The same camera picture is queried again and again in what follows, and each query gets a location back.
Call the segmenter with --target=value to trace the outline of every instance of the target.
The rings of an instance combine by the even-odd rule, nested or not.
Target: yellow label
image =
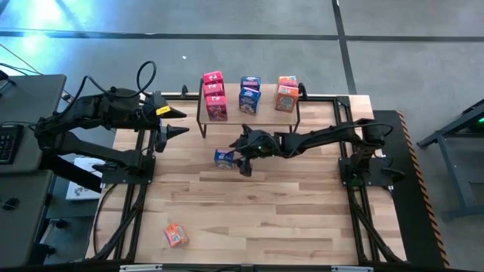
[[[164,113],[168,113],[170,110],[172,110],[172,109],[170,109],[169,106],[161,107],[157,110],[157,116],[160,116]]]

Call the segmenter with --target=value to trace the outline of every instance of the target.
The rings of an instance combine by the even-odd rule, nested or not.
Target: concrete floor
[[[339,0],[343,26],[354,36],[484,36],[480,0]],[[336,35],[331,0],[0,0],[0,28],[94,32]],[[43,73],[67,75],[76,92],[85,74],[103,86],[135,87],[138,66],[155,60],[153,90],[195,91],[202,72],[222,70],[227,82],[254,74],[264,83],[294,74],[310,93],[348,94],[338,41],[205,39],[52,39],[41,34],[0,42]],[[401,110],[414,142],[482,99],[482,42],[348,42],[356,91],[375,110]],[[0,48],[1,62],[25,67]],[[83,94],[96,94],[85,88]],[[111,145],[103,128],[77,131]],[[452,267],[482,270],[484,215],[443,222],[457,206],[439,150],[416,148]]]

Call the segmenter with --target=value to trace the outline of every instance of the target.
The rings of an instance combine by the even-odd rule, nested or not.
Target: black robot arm
[[[62,113],[54,113],[35,124],[39,147],[48,156],[76,153],[107,162],[134,172],[143,167],[143,154],[139,150],[118,151],[81,141],[69,130],[74,128],[121,128],[156,132],[154,149],[163,152],[166,142],[188,128],[162,126],[161,119],[184,118],[186,114],[168,105],[160,92],[154,92],[146,101],[136,91],[111,88],[103,94],[76,99]]]
[[[360,119],[356,122],[343,122],[340,125],[306,134],[276,132],[274,135],[270,135],[262,130],[252,130],[244,124],[242,125],[244,133],[231,144],[231,147],[235,147],[232,152],[241,154],[241,158],[236,159],[240,173],[251,176],[251,159],[268,156],[289,159],[304,153],[309,148],[345,141],[358,148],[358,151],[351,155],[354,174],[366,178],[372,154],[385,144],[383,138],[389,133],[383,133],[382,126],[385,125],[373,119]],[[362,129],[363,138],[356,134],[356,128]]]

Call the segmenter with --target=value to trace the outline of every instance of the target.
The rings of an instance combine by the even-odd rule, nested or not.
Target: cereal box
[[[222,77],[222,72],[220,71],[204,73],[202,78],[205,85],[213,83],[224,83],[224,78]]]
[[[233,169],[234,153],[229,153],[226,150],[215,150],[215,165],[223,169]]]
[[[177,224],[169,224],[164,230],[169,246],[176,247],[188,243],[188,237],[182,227]]]
[[[260,78],[257,76],[243,76],[240,79],[240,89],[248,87],[256,91],[260,91]]]
[[[225,96],[224,85],[222,83],[206,84],[203,86],[203,95],[207,96]]]
[[[292,113],[299,97],[299,89],[280,85],[275,94],[275,109]]]
[[[259,109],[260,91],[243,87],[239,94],[239,109],[252,115],[257,114]]]
[[[205,97],[206,111],[210,121],[227,121],[227,100],[225,96]]]
[[[278,85],[287,87],[297,87],[297,80],[295,76],[279,76]]]

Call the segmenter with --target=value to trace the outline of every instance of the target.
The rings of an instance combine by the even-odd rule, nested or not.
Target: orange cereal box
[[[275,109],[292,113],[298,97],[298,88],[280,85],[275,93]]]
[[[182,227],[177,224],[169,224],[164,230],[169,246],[172,248],[188,243],[188,237]]]
[[[278,85],[287,87],[297,87],[297,80],[295,76],[279,76]]]

